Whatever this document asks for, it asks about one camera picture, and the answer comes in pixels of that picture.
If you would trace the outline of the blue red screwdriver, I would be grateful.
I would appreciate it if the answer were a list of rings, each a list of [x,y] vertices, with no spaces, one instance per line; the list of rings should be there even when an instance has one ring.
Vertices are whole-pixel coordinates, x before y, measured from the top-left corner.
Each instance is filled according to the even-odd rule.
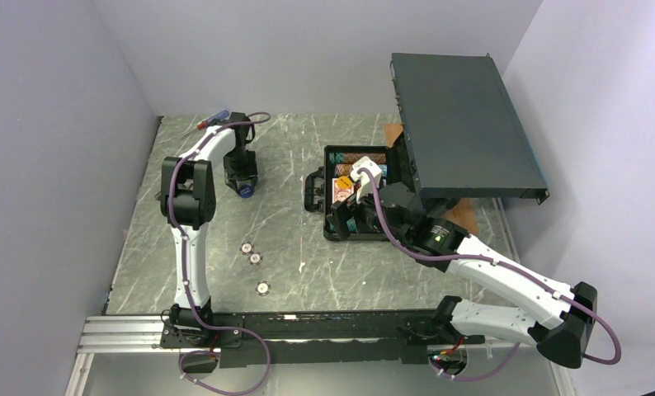
[[[190,127],[187,131],[185,131],[182,136],[183,137],[200,137],[206,134],[207,129],[211,128],[214,129],[217,126],[222,126],[226,123],[230,116],[230,112],[228,110],[222,110],[214,115],[208,116],[204,118],[203,120],[199,121],[196,125],[193,125]]]

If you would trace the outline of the dark grey rack box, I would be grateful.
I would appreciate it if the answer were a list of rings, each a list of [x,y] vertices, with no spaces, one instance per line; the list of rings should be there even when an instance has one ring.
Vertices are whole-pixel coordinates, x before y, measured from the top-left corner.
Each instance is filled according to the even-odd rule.
[[[394,53],[394,94],[422,198],[518,198],[549,186],[492,57]]]

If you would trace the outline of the top chip row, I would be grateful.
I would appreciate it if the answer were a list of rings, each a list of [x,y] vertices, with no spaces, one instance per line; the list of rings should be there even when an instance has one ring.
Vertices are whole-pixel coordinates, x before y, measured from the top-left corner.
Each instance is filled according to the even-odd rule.
[[[333,152],[328,154],[328,160],[331,164],[353,164],[363,157],[369,158],[377,164],[386,164],[386,153],[339,153]]]

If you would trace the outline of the poker chip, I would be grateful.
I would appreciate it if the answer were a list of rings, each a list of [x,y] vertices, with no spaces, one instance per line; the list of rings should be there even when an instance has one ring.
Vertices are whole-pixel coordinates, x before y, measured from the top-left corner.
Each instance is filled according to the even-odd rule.
[[[243,255],[252,255],[254,251],[254,247],[250,242],[245,242],[241,244],[239,251]]]
[[[262,255],[259,252],[253,252],[249,257],[248,260],[252,266],[258,266],[262,263],[263,258]]]
[[[271,285],[267,281],[260,281],[257,283],[256,292],[260,296],[266,296],[271,291]]]

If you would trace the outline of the blue small blind button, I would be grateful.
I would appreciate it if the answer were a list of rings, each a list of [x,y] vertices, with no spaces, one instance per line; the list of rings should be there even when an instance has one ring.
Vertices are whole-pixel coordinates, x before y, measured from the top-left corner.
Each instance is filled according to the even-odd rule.
[[[242,185],[238,188],[238,195],[243,199],[252,197],[255,193],[255,188],[251,185]]]

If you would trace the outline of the black poker chip case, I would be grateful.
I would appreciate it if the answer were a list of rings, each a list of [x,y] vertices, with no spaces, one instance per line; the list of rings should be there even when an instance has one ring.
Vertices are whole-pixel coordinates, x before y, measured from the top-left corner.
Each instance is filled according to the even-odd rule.
[[[304,208],[323,214],[330,242],[384,240],[377,208],[395,238],[411,243],[427,225],[453,209],[458,198],[422,198],[405,144],[328,145],[324,164],[304,183]]]

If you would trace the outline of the chip row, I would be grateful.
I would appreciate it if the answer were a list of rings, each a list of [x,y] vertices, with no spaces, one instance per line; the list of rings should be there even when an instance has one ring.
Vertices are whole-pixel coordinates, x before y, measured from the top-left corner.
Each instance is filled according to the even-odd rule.
[[[357,223],[354,218],[348,219],[346,223],[347,223],[347,227],[348,227],[348,230],[349,230],[350,233],[369,233],[370,232],[370,228],[368,226],[364,226],[362,224]],[[328,230],[329,230],[330,233],[336,233],[337,232],[337,229],[335,228],[335,226],[332,223],[328,222],[327,226],[328,226]]]
[[[369,158],[377,164],[386,164],[386,153],[339,153],[333,152],[328,154],[328,160],[331,164],[353,164],[363,157]]]
[[[333,171],[334,177],[344,177],[351,174],[352,165],[348,163],[337,164]]]

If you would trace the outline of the bottom chip row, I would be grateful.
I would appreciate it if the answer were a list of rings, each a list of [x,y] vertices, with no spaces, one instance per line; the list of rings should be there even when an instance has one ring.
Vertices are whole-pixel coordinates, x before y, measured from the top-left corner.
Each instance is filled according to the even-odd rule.
[[[369,233],[370,232],[370,228],[368,226],[364,226],[362,224],[357,223],[354,218],[348,219],[346,223],[347,223],[347,227],[348,227],[348,230],[349,230],[350,233]],[[328,226],[328,230],[329,230],[330,233],[336,233],[337,232],[337,229],[335,228],[335,226],[332,223],[328,222],[327,226]]]

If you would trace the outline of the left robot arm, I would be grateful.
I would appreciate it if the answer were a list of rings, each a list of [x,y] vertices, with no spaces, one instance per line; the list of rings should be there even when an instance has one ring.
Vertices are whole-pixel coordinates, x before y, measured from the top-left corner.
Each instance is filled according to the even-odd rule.
[[[217,199],[214,170],[224,169],[224,184],[242,198],[258,183],[257,155],[247,148],[266,112],[246,115],[222,111],[200,123],[200,140],[176,157],[163,159],[160,207],[175,246],[177,285],[165,323],[168,335],[194,347],[212,347],[219,340],[206,277],[206,238]]]

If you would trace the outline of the red playing card deck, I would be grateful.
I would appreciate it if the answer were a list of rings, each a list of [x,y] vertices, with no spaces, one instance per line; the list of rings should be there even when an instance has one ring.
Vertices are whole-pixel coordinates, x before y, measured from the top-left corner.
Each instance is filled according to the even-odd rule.
[[[355,192],[355,183],[348,177],[332,179],[332,202],[344,201]]]

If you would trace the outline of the orange big blind button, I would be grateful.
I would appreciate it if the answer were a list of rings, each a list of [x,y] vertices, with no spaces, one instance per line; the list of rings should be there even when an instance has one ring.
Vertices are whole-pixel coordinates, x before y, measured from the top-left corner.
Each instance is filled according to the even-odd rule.
[[[351,189],[353,187],[353,181],[348,176],[336,178],[334,184],[339,189]]]

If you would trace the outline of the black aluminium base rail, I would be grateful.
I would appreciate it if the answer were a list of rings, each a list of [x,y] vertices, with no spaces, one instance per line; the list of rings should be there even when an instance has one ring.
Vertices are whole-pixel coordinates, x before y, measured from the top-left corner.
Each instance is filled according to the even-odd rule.
[[[215,313],[215,330],[173,324],[166,313],[87,319],[81,353],[214,351],[223,368],[399,361],[424,364],[459,340],[432,309]]]

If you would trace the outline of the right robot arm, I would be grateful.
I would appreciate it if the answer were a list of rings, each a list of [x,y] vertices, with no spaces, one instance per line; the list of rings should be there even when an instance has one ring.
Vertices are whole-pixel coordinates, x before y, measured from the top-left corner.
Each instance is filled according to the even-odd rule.
[[[535,347],[549,361],[569,369],[580,368],[585,360],[600,361],[587,354],[592,330],[601,321],[594,286],[586,282],[568,285],[539,275],[447,219],[424,219],[414,245],[407,247],[387,222],[388,206],[375,206],[374,200],[387,190],[363,196],[358,185],[347,186],[343,181],[333,178],[327,184],[331,208],[326,221],[341,240],[351,234],[342,216],[365,209],[374,217],[368,226],[370,235],[381,232],[421,265],[462,276],[511,302],[509,307],[498,307],[447,295],[431,320],[434,339],[460,343],[465,338],[496,337]]]

